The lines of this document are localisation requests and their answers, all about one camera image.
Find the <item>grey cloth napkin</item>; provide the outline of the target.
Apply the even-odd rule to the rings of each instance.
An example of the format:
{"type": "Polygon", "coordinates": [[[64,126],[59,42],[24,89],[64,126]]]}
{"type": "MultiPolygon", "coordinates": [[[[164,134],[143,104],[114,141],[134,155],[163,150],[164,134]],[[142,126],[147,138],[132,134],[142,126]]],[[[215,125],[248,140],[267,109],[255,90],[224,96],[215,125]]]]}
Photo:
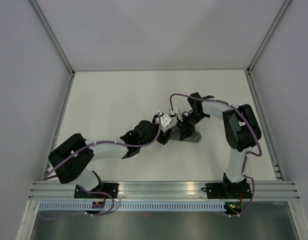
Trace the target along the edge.
{"type": "Polygon", "coordinates": [[[202,136],[199,132],[194,132],[194,133],[192,133],[192,135],[184,138],[183,140],[180,140],[180,136],[181,136],[180,128],[177,125],[175,125],[170,130],[172,131],[172,134],[171,134],[171,137],[170,137],[171,141],[198,143],[202,138],[202,136]]]}

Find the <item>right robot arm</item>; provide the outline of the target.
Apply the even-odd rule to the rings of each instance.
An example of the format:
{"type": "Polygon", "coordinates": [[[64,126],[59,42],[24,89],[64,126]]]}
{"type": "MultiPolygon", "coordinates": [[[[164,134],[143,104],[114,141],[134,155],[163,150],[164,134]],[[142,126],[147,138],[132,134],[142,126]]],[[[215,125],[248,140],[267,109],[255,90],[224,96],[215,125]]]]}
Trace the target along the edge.
{"type": "Polygon", "coordinates": [[[207,183],[201,190],[208,199],[251,199],[253,187],[247,182],[245,168],[249,155],[260,157],[262,132],[249,104],[234,106],[213,96],[201,97],[197,92],[187,101],[192,110],[183,117],[180,139],[193,136],[195,125],[203,118],[215,117],[223,122],[230,146],[230,158],[222,182],[207,183]]]}

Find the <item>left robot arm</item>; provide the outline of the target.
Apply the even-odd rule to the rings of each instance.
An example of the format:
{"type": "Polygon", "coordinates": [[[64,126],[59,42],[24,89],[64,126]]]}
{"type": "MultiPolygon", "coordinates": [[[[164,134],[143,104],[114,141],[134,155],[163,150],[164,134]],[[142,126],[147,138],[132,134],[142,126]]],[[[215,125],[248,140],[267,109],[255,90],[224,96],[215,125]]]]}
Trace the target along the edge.
{"type": "Polygon", "coordinates": [[[116,140],[92,141],[75,133],[49,154],[53,167],[50,172],[56,173],[61,184],[74,183],[92,198],[98,198],[103,192],[103,182],[87,165],[96,160],[133,157],[155,141],[164,145],[171,137],[171,125],[172,120],[164,116],[152,122],[142,120],[116,140]]]}

